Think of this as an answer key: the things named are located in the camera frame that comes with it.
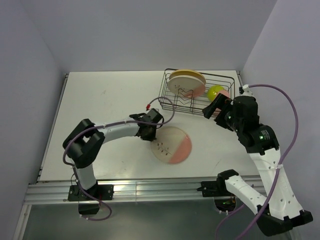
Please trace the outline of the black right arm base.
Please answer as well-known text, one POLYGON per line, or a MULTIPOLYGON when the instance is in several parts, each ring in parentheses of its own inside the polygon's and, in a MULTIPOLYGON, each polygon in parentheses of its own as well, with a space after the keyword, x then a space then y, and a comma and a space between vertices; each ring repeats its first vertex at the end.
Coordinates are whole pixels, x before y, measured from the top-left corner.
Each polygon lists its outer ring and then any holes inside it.
POLYGON ((218 188, 216 181, 202 181, 200 187, 196 189, 198 192, 201 192, 202 197, 223 197, 225 194, 218 188))

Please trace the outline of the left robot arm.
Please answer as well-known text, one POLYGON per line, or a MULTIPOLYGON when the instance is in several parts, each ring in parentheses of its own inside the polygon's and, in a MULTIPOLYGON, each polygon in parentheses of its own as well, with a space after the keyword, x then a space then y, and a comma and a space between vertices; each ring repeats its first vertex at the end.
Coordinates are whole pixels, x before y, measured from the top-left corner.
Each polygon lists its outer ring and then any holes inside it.
POLYGON ((74 170, 79 194, 86 200, 102 195, 93 162, 103 144, 125 137, 152 142, 156 139, 158 126, 163 124, 164 117, 154 108, 113 123, 98 125, 88 118, 80 121, 62 144, 62 161, 74 170))

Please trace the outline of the pink cup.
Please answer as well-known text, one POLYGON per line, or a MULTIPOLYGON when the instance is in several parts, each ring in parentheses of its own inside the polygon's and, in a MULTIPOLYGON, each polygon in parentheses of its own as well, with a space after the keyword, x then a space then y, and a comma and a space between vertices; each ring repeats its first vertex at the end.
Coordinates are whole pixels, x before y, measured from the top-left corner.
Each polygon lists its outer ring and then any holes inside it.
MULTIPOLYGON (((230 95, 229 95, 229 93, 228 93, 226 90, 222 90, 222 91, 220 91, 219 93, 222 93, 222 94, 228 96, 228 99, 230 98, 230 95)), ((216 109, 212 116, 213 116, 213 117, 217 117, 220 112, 221 112, 221 110, 216 109)))

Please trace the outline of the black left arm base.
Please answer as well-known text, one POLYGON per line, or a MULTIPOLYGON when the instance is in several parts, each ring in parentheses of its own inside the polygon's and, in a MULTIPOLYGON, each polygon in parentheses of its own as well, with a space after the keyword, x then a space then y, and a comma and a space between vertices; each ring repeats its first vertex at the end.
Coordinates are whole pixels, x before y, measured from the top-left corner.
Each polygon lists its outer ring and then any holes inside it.
MULTIPOLYGON (((93 197, 101 201, 110 201, 113 199, 114 194, 114 185, 112 184, 99 184, 93 191, 89 193, 93 197)), ((89 196, 86 196, 79 188, 78 185, 71 185, 69 188, 69 193, 67 200, 69 202, 78 202, 78 201, 92 201, 93 199, 89 196)))

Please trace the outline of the pink cream plate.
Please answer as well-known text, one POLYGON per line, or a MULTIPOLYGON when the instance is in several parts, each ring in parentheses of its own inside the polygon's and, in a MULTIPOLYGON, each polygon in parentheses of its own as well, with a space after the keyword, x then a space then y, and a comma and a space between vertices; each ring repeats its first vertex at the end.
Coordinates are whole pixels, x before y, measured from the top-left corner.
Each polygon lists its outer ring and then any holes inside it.
POLYGON ((167 83, 170 92, 185 98, 196 98, 201 96, 205 90, 205 84, 193 76, 175 76, 167 83))
POLYGON ((179 164, 185 161, 192 151, 190 136, 178 127, 163 127, 156 132, 155 137, 150 148, 153 155, 163 163, 179 164))

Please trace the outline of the green ceramic bowl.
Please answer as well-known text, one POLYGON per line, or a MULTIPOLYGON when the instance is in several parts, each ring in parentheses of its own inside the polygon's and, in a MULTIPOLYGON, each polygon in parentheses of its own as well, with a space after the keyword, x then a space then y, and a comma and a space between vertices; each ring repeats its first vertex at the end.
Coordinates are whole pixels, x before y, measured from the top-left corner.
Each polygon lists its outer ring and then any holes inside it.
POLYGON ((220 91, 224 90, 224 88, 220 85, 213 85, 207 90, 207 98, 209 101, 213 101, 220 91))

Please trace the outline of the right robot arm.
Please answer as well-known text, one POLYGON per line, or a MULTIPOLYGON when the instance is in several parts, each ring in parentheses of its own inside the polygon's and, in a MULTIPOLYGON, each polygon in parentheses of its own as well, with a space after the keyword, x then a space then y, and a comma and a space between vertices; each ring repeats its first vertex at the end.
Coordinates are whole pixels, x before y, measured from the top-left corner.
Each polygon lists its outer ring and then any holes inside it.
POLYGON ((267 196, 245 183, 233 169, 218 174, 217 191, 238 197, 257 217, 255 223, 267 237, 312 222, 312 213, 304 210, 296 199, 281 164, 281 150, 274 130, 260 123, 256 99, 247 95, 230 99, 220 93, 202 110, 204 117, 210 118, 216 109, 220 112, 214 121, 236 133, 259 172, 267 196))

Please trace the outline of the yellow cream plate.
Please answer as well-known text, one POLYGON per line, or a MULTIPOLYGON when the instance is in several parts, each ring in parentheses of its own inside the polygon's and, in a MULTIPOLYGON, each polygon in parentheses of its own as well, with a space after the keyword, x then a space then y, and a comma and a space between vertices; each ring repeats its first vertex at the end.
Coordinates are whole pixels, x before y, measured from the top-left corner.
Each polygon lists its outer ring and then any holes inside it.
POLYGON ((206 84, 205 77, 200 72, 192 70, 192 69, 178 69, 178 70, 175 70, 169 75, 169 79, 171 80, 172 78, 177 77, 177 76, 195 77, 195 78, 201 80, 204 84, 206 84))

